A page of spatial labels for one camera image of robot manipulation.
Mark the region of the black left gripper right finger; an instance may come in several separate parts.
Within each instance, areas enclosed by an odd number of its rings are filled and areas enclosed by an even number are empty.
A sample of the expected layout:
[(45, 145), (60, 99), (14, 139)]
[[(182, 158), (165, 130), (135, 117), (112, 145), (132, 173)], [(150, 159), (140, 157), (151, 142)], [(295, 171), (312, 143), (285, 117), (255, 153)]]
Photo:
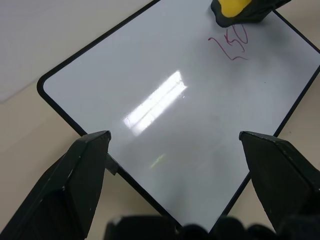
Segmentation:
[(320, 170), (289, 141), (239, 134), (251, 182), (280, 240), (320, 240)]

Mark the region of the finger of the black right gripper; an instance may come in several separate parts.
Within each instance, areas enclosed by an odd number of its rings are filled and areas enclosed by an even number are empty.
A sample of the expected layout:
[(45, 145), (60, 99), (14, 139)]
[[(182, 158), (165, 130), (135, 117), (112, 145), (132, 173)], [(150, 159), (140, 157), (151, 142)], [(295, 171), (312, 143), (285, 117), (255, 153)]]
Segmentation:
[(286, 5), (287, 3), (289, 3), (291, 0), (271, 0), (271, 9), (277, 10), (278, 8)]

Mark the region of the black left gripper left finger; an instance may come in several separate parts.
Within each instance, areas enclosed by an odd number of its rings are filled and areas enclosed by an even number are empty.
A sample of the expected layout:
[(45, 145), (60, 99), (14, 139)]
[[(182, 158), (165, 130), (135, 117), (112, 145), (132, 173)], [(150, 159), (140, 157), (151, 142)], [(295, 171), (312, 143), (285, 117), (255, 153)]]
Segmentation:
[(109, 131), (77, 139), (43, 173), (0, 240), (85, 240), (100, 199), (110, 140)]

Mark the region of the yellow eraser with black felt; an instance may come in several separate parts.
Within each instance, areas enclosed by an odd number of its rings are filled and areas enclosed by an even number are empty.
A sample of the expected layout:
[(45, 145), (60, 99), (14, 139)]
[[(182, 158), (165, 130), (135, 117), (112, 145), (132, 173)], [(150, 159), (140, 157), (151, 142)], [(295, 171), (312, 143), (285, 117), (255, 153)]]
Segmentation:
[(260, 23), (274, 9), (269, 0), (212, 0), (210, 9), (216, 23), (227, 28), (238, 24)]

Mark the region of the black-framed whiteboard on stand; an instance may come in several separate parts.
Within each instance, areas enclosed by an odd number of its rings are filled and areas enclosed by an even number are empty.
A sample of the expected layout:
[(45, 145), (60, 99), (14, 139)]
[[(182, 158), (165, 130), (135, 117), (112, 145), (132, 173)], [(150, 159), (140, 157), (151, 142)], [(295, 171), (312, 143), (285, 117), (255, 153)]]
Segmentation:
[(211, 230), (248, 178), (241, 131), (278, 134), (320, 72), (279, 13), (222, 28), (212, 0), (155, 0), (44, 74), (80, 135), (109, 130), (122, 176), (162, 214)]

